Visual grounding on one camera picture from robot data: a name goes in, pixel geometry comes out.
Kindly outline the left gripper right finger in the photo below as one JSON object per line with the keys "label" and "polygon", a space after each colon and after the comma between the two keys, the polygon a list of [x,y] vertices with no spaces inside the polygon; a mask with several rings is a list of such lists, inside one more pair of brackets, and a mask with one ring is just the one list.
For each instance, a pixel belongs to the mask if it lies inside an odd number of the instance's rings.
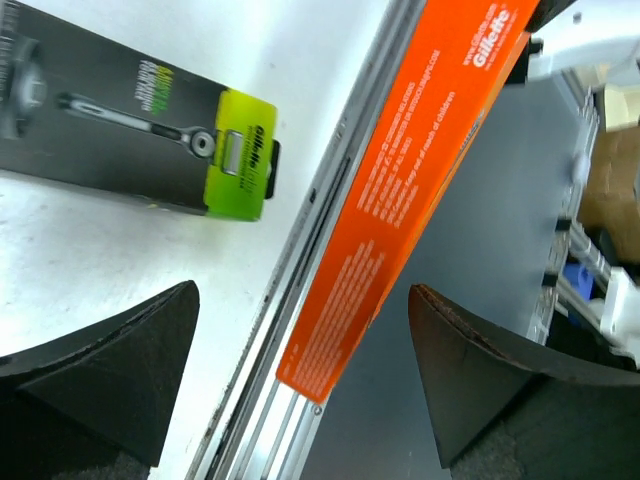
{"label": "left gripper right finger", "polygon": [[408,316],[440,464],[455,479],[635,479],[639,375],[547,348],[425,285]]}

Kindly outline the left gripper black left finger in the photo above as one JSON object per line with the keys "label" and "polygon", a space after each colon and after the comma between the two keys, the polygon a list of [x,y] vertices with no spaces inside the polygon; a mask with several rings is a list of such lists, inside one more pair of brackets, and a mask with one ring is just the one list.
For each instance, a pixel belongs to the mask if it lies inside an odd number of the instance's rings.
{"label": "left gripper black left finger", "polygon": [[1,359],[4,479],[146,479],[200,309],[192,280]]}

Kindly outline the orange razor box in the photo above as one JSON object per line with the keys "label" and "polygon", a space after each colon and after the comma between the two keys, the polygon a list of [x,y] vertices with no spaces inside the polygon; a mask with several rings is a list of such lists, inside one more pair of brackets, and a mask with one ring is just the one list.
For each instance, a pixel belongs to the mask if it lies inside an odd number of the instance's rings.
{"label": "orange razor box", "polygon": [[533,1],[430,1],[284,351],[277,379],[326,401],[529,40]]}

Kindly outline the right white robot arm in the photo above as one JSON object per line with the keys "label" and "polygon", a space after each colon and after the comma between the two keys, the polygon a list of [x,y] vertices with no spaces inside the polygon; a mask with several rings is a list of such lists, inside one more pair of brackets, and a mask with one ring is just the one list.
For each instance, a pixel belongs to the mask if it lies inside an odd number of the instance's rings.
{"label": "right white robot arm", "polygon": [[639,84],[639,2],[576,1],[532,36],[527,79],[573,72],[586,86]]}

